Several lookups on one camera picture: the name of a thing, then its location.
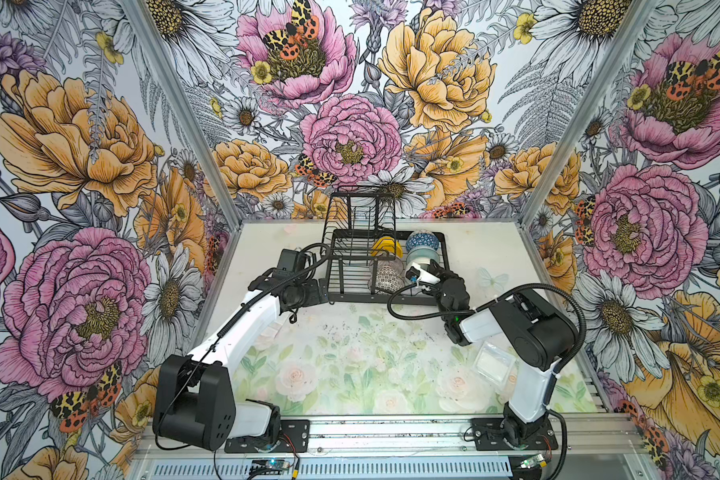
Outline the blue triangle patterned bowl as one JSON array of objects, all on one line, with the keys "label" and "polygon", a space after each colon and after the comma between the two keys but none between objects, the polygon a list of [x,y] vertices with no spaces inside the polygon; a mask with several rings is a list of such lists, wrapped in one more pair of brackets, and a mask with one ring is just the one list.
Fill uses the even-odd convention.
[{"label": "blue triangle patterned bowl", "polygon": [[413,231],[405,241],[405,249],[407,252],[411,252],[420,247],[437,251],[440,247],[440,241],[434,232],[428,230]]}]

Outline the dotted pattern bowl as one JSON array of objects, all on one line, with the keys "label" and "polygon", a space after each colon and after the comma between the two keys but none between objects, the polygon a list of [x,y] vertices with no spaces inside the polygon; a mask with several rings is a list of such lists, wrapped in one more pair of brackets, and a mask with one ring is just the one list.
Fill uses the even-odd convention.
[{"label": "dotted pattern bowl", "polygon": [[406,284],[407,280],[396,267],[380,264],[369,281],[369,288],[374,293],[392,294]]}]

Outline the yellow bowl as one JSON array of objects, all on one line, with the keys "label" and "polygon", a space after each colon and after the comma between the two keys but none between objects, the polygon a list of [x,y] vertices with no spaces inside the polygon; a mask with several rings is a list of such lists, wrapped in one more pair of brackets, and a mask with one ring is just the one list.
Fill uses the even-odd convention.
[{"label": "yellow bowl", "polygon": [[370,248],[370,254],[376,256],[395,256],[401,258],[403,255],[402,246],[392,236],[383,236],[377,239]]}]

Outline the cream white bowl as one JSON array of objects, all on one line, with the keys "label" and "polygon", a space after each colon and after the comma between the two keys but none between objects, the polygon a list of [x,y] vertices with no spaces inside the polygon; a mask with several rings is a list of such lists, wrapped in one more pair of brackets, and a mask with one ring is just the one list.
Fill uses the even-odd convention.
[{"label": "cream white bowl", "polygon": [[416,285],[436,285],[440,279],[427,271],[429,264],[420,265],[413,262],[405,273],[405,278]]}]

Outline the light green bowl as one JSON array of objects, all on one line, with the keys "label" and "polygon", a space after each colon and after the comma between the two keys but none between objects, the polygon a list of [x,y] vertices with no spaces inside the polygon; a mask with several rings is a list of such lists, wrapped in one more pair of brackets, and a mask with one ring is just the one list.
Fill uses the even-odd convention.
[{"label": "light green bowl", "polygon": [[438,252],[428,246],[420,246],[410,250],[406,261],[408,266],[411,266],[414,263],[420,266],[429,265],[433,261],[441,264]]}]

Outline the pink striped bowl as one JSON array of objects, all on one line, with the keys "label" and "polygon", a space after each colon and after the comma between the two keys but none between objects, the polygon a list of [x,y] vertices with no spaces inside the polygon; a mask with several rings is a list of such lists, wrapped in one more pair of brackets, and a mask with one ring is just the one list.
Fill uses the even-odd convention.
[{"label": "pink striped bowl", "polygon": [[390,268],[401,272],[405,268],[403,261],[396,256],[376,256],[374,260],[379,269]]}]

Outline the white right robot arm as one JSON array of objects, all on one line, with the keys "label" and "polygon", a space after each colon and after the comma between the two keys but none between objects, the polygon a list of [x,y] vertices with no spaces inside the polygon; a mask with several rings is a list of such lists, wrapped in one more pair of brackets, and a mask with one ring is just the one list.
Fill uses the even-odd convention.
[{"label": "white right robot arm", "polygon": [[422,285],[438,307],[446,332],[460,346],[503,335],[520,360],[517,380],[505,403],[497,433],[519,448],[546,429],[549,405],[560,373],[586,337],[583,309],[568,292],[527,283],[471,309],[465,281],[450,271]]}]

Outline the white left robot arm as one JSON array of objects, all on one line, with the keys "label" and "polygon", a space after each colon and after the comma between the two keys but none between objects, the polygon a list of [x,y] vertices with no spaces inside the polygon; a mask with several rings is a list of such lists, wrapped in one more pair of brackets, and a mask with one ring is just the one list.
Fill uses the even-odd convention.
[{"label": "white left robot arm", "polygon": [[235,371],[264,331],[287,312],[295,321],[300,309],[327,303],[324,283],[315,276],[332,254],[313,243],[284,249],[276,266],[248,285],[231,317],[186,355],[169,356],[159,369],[153,433],[157,442],[174,441],[215,452],[230,439],[272,448],[283,433],[278,406],[238,400]]}]

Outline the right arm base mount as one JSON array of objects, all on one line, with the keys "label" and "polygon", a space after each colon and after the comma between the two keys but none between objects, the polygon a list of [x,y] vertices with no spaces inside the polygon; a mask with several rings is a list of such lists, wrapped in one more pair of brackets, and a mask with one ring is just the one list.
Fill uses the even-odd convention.
[{"label": "right arm base mount", "polygon": [[467,434],[471,435],[478,451],[554,451],[559,448],[547,412],[527,423],[508,406],[501,416],[472,418]]}]

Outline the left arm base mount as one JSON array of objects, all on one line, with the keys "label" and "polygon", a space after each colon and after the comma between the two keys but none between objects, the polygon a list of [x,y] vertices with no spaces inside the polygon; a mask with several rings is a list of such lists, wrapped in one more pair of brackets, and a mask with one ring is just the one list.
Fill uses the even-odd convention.
[{"label": "left arm base mount", "polygon": [[223,450],[228,454],[305,453],[311,422],[284,419],[278,406],[257,400],[236,404],[233,426]]}]

